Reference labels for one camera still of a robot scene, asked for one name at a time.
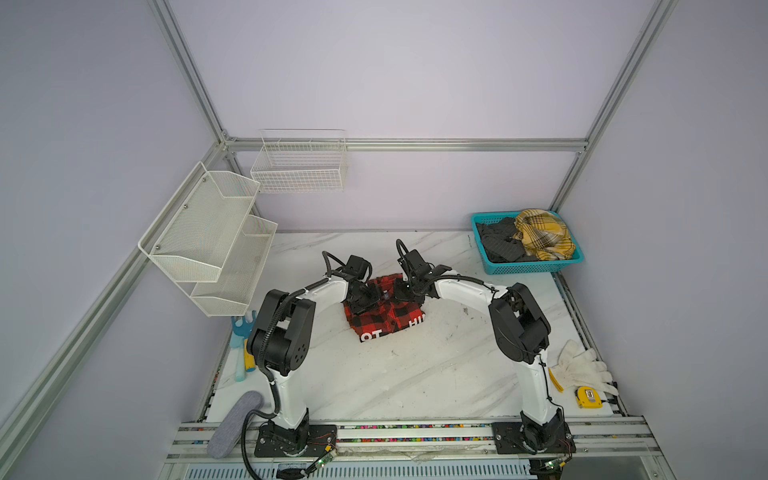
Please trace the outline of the red black plaid shirt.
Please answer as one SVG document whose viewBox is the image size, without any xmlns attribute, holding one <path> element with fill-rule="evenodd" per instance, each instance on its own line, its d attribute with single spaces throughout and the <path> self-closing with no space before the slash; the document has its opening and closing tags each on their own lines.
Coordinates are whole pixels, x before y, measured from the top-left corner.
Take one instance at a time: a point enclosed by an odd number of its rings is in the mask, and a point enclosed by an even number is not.
<svg viewBox="0 0 768 480">
<path fill-rule="evenodd" d="M 368 295 L 342 305 L 347 323 L 361 343 L 420 325 L 421 303 L 410 295 L 402 274 L 377 277 L 366 283 Z"/>
</svg>

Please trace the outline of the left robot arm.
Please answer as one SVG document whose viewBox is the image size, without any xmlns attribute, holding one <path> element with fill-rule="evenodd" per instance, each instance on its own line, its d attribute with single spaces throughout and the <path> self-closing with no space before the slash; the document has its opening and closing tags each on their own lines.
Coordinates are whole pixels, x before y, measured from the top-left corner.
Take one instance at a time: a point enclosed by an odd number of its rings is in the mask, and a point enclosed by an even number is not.
<svg viewBox="0 0 768 480">
<path fill-rule="evenodd" d="M 356 255 L 342 261 L 327 251 L 322 257 L 326 271 L 320 280 L 293 292 L 275 289 L 267 293 L 246 344 L 246 351 L 255 358 L 257 370 L 267 380 L 273 400 L 270 412 L 254 406 L 242 415 L 240 453 L 253 479 L 259 474 L 249 459 L 246 436 L 256 417 L 262 420 L 258 445 L 254 448 L 256 456 L 300 456 L 310 446 L 325 441 L 311 463 L 280 470 L 276 473 L 278 479 L 306 479 L 337 454 L 337 428 L 310 423 L 305 401 L 293 392 L 292 377 L 308 354 L 317 313 L 345 303 L 356 308 L 371 307 L 380 294 L 368 285 L 373 271 L 369 261 Z"/>
</svg>

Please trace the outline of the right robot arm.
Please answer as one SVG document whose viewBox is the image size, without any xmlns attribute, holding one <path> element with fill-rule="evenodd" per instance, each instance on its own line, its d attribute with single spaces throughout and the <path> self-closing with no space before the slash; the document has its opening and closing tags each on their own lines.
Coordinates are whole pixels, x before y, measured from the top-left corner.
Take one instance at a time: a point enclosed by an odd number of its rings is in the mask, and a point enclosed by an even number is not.
<svg viewBox="0 0 768 480">
<path fill-rule="evenodd" d="M 500 433 L 499 440 L 531 454 L 571 453 L 564 408 L 552 398 L 547 374 L 551 326 L 528 287 L 503 287 L 461 275 L 447 265 L 427 262 L 400 239 L 395 245 L 409 294 L 454 301 L 489 316 L 496 346 L 513 362 L 522 393 L 520 422 L 511 434 Z"/>
</svg>

